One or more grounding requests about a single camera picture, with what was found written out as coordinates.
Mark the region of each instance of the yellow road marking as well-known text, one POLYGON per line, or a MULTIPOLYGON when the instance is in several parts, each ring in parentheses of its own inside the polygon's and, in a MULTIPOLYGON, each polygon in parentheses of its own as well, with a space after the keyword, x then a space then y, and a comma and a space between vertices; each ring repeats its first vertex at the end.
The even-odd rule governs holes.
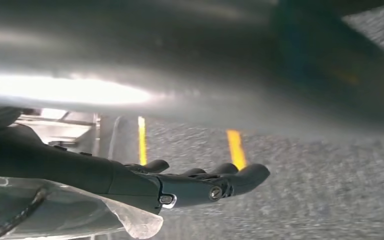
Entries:
POLYGON ((137 125, 139 126, 139 162, 140 165, 146 165, 147 159, 147 134, 145 128, 145 118, 138 117, 137 125))
POLYGON ((241 134, 236 130, 227 130, 230 156, 232 163, 241 170, 247 166, 244 149, 242 148, 241 134))

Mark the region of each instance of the screw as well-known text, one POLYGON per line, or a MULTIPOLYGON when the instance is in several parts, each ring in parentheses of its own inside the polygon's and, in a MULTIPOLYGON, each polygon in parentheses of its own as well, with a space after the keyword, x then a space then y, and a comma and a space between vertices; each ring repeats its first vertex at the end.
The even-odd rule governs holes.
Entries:
POLYGON ((223 191, 219 186, 213 186, 209 191, 209 199, 216 201, 222 198, 223 191))
POLYGON ((173 202, 173 197, 170 195, 162 195, 159 197, 159 202, 161 204, 171 204, 173 202))

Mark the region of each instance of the asphalt road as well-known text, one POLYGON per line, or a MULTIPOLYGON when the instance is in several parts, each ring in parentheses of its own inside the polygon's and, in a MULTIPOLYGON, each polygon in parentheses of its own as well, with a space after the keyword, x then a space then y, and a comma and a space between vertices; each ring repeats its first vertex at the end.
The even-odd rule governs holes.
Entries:
MULTIPOLYGON (((384 9, 347 20, 384 47, 384 9)), ((103 157, 113 122, 102 120, 103 157)), ((148 159, 168 161, 171 173, 231 158, 224 129, 146 119, 146 133, 148 159)), ((113 158, 138 163, 137 118, 123 117, 117 136, 113 158)), ((265 184, 217 204, 163 211, 154 240, 384 240, 384 139, 329 143, 243 134, 242 143, 248 162, 272 172, 265 184)))

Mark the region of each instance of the wire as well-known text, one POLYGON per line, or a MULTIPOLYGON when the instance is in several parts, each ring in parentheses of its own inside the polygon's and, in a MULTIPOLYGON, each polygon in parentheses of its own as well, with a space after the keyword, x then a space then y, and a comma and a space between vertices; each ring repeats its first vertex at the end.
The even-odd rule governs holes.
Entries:
POLYGON ((28 217, 30 217, 40 205, 45 201, 48 195, 48 190, 44 187, 41 187, 37 190, 34 198, 31 200, 29 205, 24 208, 19 214, 14 216, 13 218, 6 221, 4 224, 0 225, 0 237, 6 235, 11 230, 16 228, 22 222, 24 222, 28 217))
POLYGON ((114 126, 112 128, 112 135, 111 135, 111 140, 109 141, 109 149, 108 149, 108 159, 113 160, 114 156, 114 147, 117 142, 117 131, 119 130, 119 124, 120 120, 122 119, 121 116, 117 117, 117 119, 114 122, 114 126))

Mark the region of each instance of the shiny metal surface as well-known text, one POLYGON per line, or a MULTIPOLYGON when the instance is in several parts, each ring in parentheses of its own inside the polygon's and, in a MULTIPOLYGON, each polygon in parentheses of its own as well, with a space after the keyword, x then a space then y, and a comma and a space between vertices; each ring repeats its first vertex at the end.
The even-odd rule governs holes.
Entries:
POLYGON ((0 105, 384 133, 384 53, 313 0, 0 0, 0 105))

